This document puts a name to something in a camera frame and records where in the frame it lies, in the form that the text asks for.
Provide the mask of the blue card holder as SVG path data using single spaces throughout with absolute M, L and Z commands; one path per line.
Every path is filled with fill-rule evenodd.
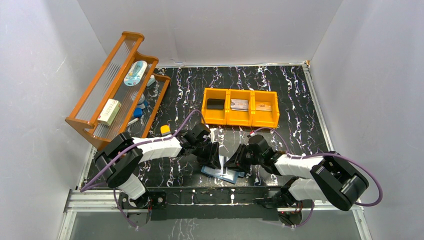
M 235 184 L 239 178 L 241 179 L 245 176 L 244 172 L 238 172 L 228 168 L 214 169 L 208 166 L 203 166 L 201 168 L 201 172 L 208 176 L 215 177 L 232 184 Z

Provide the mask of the yellow three-compartment bin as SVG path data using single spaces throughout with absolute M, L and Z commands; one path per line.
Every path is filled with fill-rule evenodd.
M 207 109 L 207 99 L 225 99 L 224 110 Z M 231 110 L 231 99 L 248 100 L 248 111 Z M 272 111 L 256 110 L 256 102 L 271 103 Z M 205 88 L 201 112 L 204 122 L 212 125 L 276 128 L 280 118 L 277 92 L 262 90 Z

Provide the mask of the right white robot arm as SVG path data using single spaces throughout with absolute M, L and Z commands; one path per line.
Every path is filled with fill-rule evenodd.
M 369 187 L 367 178 L 334 151 L 317 156 L 292 155 L 274 150 L 259 134 L 239 145 L 224 167 L 247 172 L 252 165 L 260 165 L 276 176 L 290 177 L 272 197 L 256 200 L 266 208 L 290 207 L 311 200 L 330 202 L 348 211 Z

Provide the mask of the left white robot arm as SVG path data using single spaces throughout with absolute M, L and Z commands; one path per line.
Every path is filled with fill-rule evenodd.
M 176 135 L 155 138 L 131 137 L 123 132 L 96 153 L 92 162 L 109 188 L 121 190 L 119 206 L 144 209 L 155 205 L 158 196 L 150 193 L 135 176 L 138 165 L 160 158 L 194 155 L 200 165 L 220 169 L 219 143 L 213 142 L 210 134 L 211 130 L 203 123 Z

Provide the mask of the silver cards in bin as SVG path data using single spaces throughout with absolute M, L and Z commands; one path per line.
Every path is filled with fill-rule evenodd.
M 247 112 L 249 110 L 249 101 L 247 99 L 235 99 L 230 100 L 230 109 L 233 111 Z

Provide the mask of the yellow grey eraser block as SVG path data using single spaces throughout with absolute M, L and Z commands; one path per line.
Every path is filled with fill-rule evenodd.
M 161 133 L 162 136 L 166 136 L 166 135 L 171 134 L 170 126 L 169 125 L 162 125 L 160 127 L 160 133 Z

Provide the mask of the white pen on shelf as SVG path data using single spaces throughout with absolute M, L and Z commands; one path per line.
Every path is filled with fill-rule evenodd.
M 138 120 L 139 120 L 139 118 L 132 119 L 131 121 L 128 122 L 127 126 L 130 126 L 130 125 L 136 123 Z

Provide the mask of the small grey blue item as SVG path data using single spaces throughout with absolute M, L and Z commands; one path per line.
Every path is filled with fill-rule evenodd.
M 149 78 L 149 79 L 148 79 L 148 81 L 147 81 L 146 86 L 147 86 L 147 87 L 150 87 L 150 86 L 151 86 L 151 85 L 153 85 L 155 82 L 156 82 L 156 78 L 155 78 L 155 76 L 154 76 L 154 75 L 151 75 L 151 76 L 150 76 L 150 78 Z

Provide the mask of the orange wooden shelf rack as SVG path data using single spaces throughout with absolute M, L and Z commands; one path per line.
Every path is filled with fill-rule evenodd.
M 138 138 L 146 138 L 155 121 L 171 79 L 166 75 L 155 74 L 159 62 L 155 56 L 138 51 L 144 41 L 143 34 L 124 31 L 105 59 L 102 66 L 89 83 L 87 89 L 65 121 L 97 150 L 103 149 L 118 134 L 130 131 Z M 135 86 L 126 86 L 124 78 L 133 63 L 146 61 L 147 68 L 141 81 Z M 156 82 L 147 87 L 151 75 Z M 111 126 L 98 123 L 98 116 L 108 99 L 118 100 L 121 108 Z M 137 122 L 133 120 L 135 108 L 141 108 L 143 115 Z

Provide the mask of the white red small box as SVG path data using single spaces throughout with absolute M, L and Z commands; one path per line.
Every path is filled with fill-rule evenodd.
M 122 104 L 120 101 L 109 98 L 97 117 L 97 122 L 106 126 L 111 126 L 117 116 Z

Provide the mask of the light blue oval case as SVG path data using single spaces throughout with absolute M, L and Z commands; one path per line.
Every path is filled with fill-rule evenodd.
M 134 62 L 123 80 L 124 84 L 128 87 L 137 85 L 141 81 L 147 66 L 148 64 L 144 60 Z

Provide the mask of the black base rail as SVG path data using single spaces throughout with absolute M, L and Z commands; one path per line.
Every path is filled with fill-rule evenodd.
M 302 221 L 303 206 L 286 206 L 275 195 L 279 187 L 151 187 L 137 200 L 125 193 L 118 205 L 129 214 L 146 214 L 148 220 L 262 219 L 286 225 Z

